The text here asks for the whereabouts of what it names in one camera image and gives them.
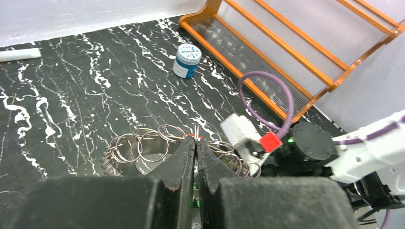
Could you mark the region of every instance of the wire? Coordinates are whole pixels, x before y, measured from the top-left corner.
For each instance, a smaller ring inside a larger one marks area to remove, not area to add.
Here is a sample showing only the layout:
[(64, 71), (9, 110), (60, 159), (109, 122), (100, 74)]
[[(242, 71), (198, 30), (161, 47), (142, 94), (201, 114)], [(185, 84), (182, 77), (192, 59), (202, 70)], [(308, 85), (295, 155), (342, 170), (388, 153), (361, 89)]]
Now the wire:
[(360, 226), (363, 226), (363, 225), (376, 224), (376, 223), (377, 223), (377, 221), (374, 221), (374, 222), (366, 222), (366, 223), (360, 223), (359, 225), (360, 225)]
[[(398, 121), (405, 123), (405, 115), (402, 116)], [(388, 132), (391, 132), (397, 128), (400, 128), (399, 124), (397, 122), (393, 122), (393, 123), (389, 124), (388, 126), (367, 135), (366, 140), (372, 140), (377, 137), (383, 136), (383, 135), (387, 134)], [(357, 138), (352, 138), (352, 139), (347, 139), (347, 140), (342, 140), (342, 141), (335, 141), (334, 144), (335, 144), (335, 146), (341, 146), (341, 145), (354, 145), (354, 144), (358, 144), (358, 143), (362, 143), (362, 142), (363, 142), (363, 140), (361, 138), (357, 137)]]
[[(368, 212), (366, 212), (364, 215), (360, 216), (357, 218), (357, 221), (359, 222), (367, 222), (367, 220), (365, 220), (367, 217), (369, 217), (370, 215), (374, 214), (375, 212), (381, 210), (380, 208), (373, 208), (371, 210), (369, 210)], [(385, 229), (388, 225), (388, 220), (390, 218), (391, 215), (391, 210), (387, 209), (387, 211), (385, 212), (385, 217), (384, 217), (384, 221), (383, 224), (381, 225), (380, 229)]]
[(360, 216), (357, 218), (357, 221), (362, 222), (363, 220), (365, 220), (367, 217), (369, 217), (370, 215), (374, 214), (375, 212), (381, 210), (380, 208), (373, 208), (371, 210), (369, 210), (368, 212), (366, 212), (364, 215)]
[(375, 219), (365, 219), (363, 221), (361, 221), (361, 223), (367, 223), (367, 222), (374, 222), (376, 223), (377, 221)]
[[(242, 87), (243, 87), (243, 81), (248, 78), (251, 78), (251, 77), (262, 77), (262, 78), (271, 80), (275, 84), (277, 84), (281, 88), (281, 90), (284, 92), (284, 94), (287, 98), (287, 118), (281, 127), (271, 125), (268, 121), (266, 121), (264, 118), (262, 118), (260, 115), (258, 115), (256, 113), (256, 111), (253, 110), (253, 108), (247, 104), (245, 96), (243, 95)], [(246, 109), (248, 111), (250, 111), (250, 113), (252, 113), (253, 117), (258, 119), (261, 123), (263, 123), (268, 128), (277, 130), (278, 132), (277, 132), (276, 136), (279, 139), (283, 138), (291, 127), (291, 121), (292, 121), (293, 114), (294, 114), (294, 99), (293, 99), (291, 91), (287, 87), (287, 85), (282, 80), (280, 80), (277, 76), (275, 76), (273, 74), (255, 71), (255, 72), (246, 73), (244, 76), (242, 76), (242, 78), (239, 79), (236, 87), (238, 88), (239, 96), (241, 97), (244, 106), (246, 107)]]
[(385, 229), (387, 227), (388, 220), (390, 219), (390, 215), (391, 215), (391, 210), (387, 209), (387, 211), (385, 212), (383, 224), (381, 225), (380, 229)]

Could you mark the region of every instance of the red block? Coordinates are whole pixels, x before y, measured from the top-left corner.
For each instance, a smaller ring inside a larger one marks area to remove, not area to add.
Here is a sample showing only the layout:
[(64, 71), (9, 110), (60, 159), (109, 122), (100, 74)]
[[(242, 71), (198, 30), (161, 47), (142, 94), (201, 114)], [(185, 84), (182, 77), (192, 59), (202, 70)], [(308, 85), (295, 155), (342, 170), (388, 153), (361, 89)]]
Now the red block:
[(268, 132), (260, 139), (260, 144), (266, 152), (273, 152), (281, 146), (280, 139), (273, 132)]

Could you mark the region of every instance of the pile of key rings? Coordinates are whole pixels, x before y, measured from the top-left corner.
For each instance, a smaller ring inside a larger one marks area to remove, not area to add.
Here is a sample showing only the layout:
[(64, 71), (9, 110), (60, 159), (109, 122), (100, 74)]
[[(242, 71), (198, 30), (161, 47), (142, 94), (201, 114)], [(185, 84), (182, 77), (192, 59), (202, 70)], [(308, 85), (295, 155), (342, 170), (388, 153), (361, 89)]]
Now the pile of key rings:
[[(167, 132), (168, 127), (176, 129), (180, 132), (181, 135), (175, 136), (172, 134), (164, 134), (163, 130), (166, 130)], [(103, 153), (100, 160), (101, 167), (104, 170), (104, 174), (108, 176), (124, 176), (120, 166), (121, 164), (133, 163), (138, 161), (139, 159), (141, 159), (143, 163), (155, 163), (160, 161), (163, 162), (168, 156), (169, 145), (181, 143), (186, 136), (192, 136), (194, 139), (196, 139), (197, 142), (200, 141), (201, 138), (199, 137), (199, 126), (197, 124), (194, 125), (193, 135), (187, 135), (179, 127), (169, 124), (160, 125), (157, 130), (149, 128), (137, 128), (133, 130), (132, 133), (116, 136), (111, 140), (109, 146), (106, 148), (106, 151)], [(142, 147), (142, 142), (145, 140), (156, 140), (157, 138), (161, 138), (167, 143), (167, 147), (164, 150), (165, 152), (163, 154), (159, 154), (161, 155), (161, 157), (158, 159), (152, 160), (145, 158), (145, 156), (143, 155), (144, 148)], [(125, 158), (120, 152), (120, 147), (125, 146), (129, 146), (130, 150), (130, 154), (129, 156), (127, 156), (127, 158)], [(224, 164), (226, 164), (230, 169), (232, 169), (241, 177), (256, 178), (260, 176), (260, 165), (256, 162), (246, 162), (238, 157), (238, 155), (234, 153), (234, 148), (229, 143), (224, 141), (212, 140), (208, 141), (208, 146), (211, 148), (214, 155), (216, 155), (222, 162), (224, 162)], [(254, 177), (250, 175), (249, 164), (256, 165), (258, 167), (258, 172), (255, 174)]]

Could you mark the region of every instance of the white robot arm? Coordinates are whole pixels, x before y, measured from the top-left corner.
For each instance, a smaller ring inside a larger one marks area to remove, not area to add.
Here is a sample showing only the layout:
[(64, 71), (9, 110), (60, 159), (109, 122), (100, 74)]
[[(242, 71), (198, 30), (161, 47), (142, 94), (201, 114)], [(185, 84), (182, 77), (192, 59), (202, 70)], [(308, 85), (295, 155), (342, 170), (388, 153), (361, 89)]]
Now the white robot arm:
[(330, 162), (333, 175), (343, 183), (354, 183), (377, 172), (391, 194), (405, 195), (405, 110), (359, 130), (333, 138), (339, 158)]

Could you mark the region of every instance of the orange shelf rack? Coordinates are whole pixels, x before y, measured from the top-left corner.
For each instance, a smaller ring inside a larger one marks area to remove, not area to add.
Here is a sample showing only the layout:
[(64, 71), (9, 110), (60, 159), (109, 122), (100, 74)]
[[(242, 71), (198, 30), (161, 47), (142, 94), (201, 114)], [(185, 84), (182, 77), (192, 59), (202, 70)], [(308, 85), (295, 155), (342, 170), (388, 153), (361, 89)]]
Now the orange shelf rack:
[[(272, 73), (282, 79), (293, 94), (295, 102), (293, 122), (299, 120), (325, 93), (331, 92), (341, 85), (347, 76), (374, 51), (392, 41), (405, 30), (404, 22), (399, 23), (394, 21), (364, 0), (335, 0), (382, 33), (382, 38), (379, 42), (370, 47), (351, 64), (345, 64), (344, 61), (322, 47), (298, 26), (291, 23), (263, 0), (246, 1), (251, 1), (252, 4), (259, 5), (266, 13), (272, 15), (274, 20), (281, 23), (286, 32), (292, 32), (295, 36), (298, 36), (304, 45), (310, 46), (314, 50), (318, 59), (322, 59), (322, 64), (314, 60), (309, 60), (307, 53), (298, 51), (296, 46), (294, 48), (294, 45), (282, 39), (279, 34), (266, 27), (260, 20), (255, 18), (248, 10), (244, 9), (234, 0), (207, 0), (206, 4), (199, 12), (182, 16), (179, 21), (180, 26), (187, 30), (238, 78), (241, 78), (245, 73), (250, 71), (264, 71)], [(277, 66), (217, 14), (223, 2), (243, 16), (243, 18), (259, 29), (272, 42), (281, 47), (299, 64), (305, 67), (305, 69), (324, 84), (324, 87), (317, 93), (311, 94), (304, 86), (297, 83), (294, 77), (288, 75), (281, 67)], [(224, 42), (218, 42), (218, 38), (223, 39)], [(232, 47), (239, 47), (239, 49), (232, 52)], [(242, 61), (246, 59), (254, 60), (254, 62)], [(276, 85), (259, 78), (246, 80), (245, 85), (277, 113), (277, 115), (283, 119), (286, 118), (287, 104), (283, 99), (284, 95), (277, 89)]]

